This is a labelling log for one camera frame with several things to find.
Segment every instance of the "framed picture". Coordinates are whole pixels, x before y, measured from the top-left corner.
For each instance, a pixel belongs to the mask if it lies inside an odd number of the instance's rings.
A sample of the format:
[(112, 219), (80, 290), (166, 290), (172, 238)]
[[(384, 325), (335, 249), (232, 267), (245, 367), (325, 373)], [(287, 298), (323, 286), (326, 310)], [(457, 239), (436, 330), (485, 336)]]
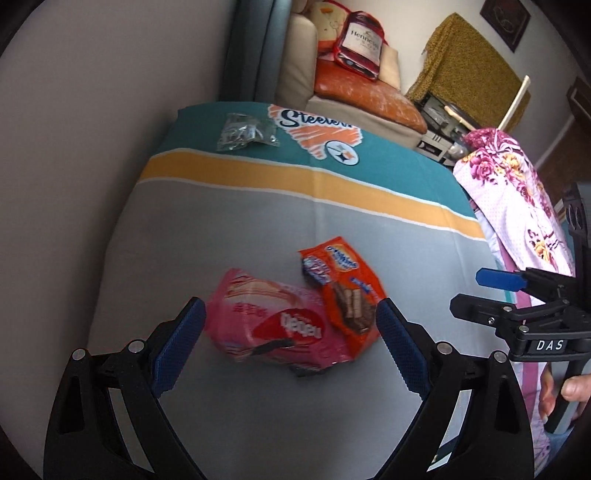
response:
[(480, 14), (515, 51), (531, 15), (519, 0), (486, 0)]

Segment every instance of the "pink floral blanket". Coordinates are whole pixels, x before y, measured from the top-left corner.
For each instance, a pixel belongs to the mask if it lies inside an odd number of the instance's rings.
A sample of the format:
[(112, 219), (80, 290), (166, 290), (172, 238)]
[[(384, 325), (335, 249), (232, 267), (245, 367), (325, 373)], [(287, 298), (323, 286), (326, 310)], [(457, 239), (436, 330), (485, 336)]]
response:
[(573, 260), (550, 198), (514, 138), (496, 128), (471, 132), (474, 150), (453, 170), (520, 270), (573, 275)]
[[(533, 267), (573, 275), (573, 260), (550, 198), (519, 143), (495, 128), (471, 132), (464, 141), (474, 152), (457, 162), (453, 174), (472, 197), (498, 262), (507, 271)], [(518, 308), (540, 303), (522, 292), (515, 301)], [(530, 418), (536, 474), (550, 451), (538, 412), (543, 368), (538, 363), (514, 364)]]

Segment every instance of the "bed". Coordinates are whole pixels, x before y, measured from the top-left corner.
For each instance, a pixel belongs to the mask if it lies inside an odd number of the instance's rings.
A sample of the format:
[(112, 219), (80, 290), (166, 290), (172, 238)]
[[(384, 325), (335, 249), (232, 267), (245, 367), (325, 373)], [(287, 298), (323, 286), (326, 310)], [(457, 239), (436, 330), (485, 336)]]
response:
[[(216, 152), (231, 112), (271, 119), (281, 146)], [(327, 139), (350, 155), (333, 156)], [(219, 102), (180, 110), (145, 166), (106, 253), (89, 350), (146, 338), (191, 296), (208, 299), (233, 267), (304, 286), (298, 250), (338, 235), (434, 340), (472, 355), (506, 349), (493, 330), (449, 313), (460, 292), (508, 300), (474, 280), (495, 260), (449, 171), (351, 125)], [(113, 400), (132, 457), (149, 468), (121, 399)], [(282, 365), (236, 363), (205, 335), (160, 400), (202, 471), (228, 479), (370, 478), (420, 405), (381, 340), (355, 362), (296, 378)], [(467, 401), (460, 398), (446, 440)]]

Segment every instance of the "metal pin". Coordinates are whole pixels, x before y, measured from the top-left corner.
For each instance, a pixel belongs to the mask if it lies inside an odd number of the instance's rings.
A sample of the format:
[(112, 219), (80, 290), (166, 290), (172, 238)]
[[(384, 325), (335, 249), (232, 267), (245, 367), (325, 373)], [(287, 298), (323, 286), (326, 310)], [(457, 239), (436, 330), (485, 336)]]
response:
[(139, 353), (143, 349), (144, 349), (144, 343), (142, 342), (142, 340), (134, 340), (127, 347), (127, 350), (129, 350), (131, 353)]
[(79, 348), (78, 350), (74, 350), (72, 353), (72, 360), (82, 360), (86, 355), (86, 351), (83, 348)]
[(449, 355), (453, 352), (453, 347), (449, 343), (441, 342), (437, 344), (437, 351), (443, 355)]
[(507, 361), (507, 356), (503, 352), (495, 352), (492, 357), (500, 364), (504, 364)]

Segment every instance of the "wooden stick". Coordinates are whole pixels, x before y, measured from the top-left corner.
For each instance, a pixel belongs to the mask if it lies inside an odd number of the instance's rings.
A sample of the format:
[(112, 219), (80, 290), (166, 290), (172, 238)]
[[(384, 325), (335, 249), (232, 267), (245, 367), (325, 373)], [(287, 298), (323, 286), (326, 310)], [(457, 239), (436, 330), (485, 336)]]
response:
[(449, 116), (451, 116), (452, 118), (455, 118), (458, 122), (460, 122), (464, 127), (466, 127), (470, 132), (473, 132), (474, 130), (476, 130), (476, 128), (474, 128), (470, 123), (468, 123), (466, 120), (464, 120), (461, 116), (459, 116), (456, 112), (454, 112), (451, 108), (449, 108), (447, 105), (444, 107), (445, 111), (447, 112), (447, 114)]
[(519, 89), (519, 92), (517, 92), (517, 96), (513, 100), (513, 103), (511, 104), (511, 106), (507, 110), (507, 113), (505, 114), (504, 119), (502, 120), (501, 124), (499, 125), (499, 130), (503, 131), (503, 130), (505, 130), (505, 128), (507, 128), (507, 125), (509, 125), (509, 121), (513, 117), (515, 111), (517, 110), (517, 107), (519, 107), (519, 104), (521, 103), (521, 100), (523, 99), (523, 96), (527, 92), (527, 89), (530, 86), (530, 84), (531, 84), (531, 79), (528, 75), (526, 75), (525, 78), (523, 79), (523, 83), (521, 83), (521, 87)]

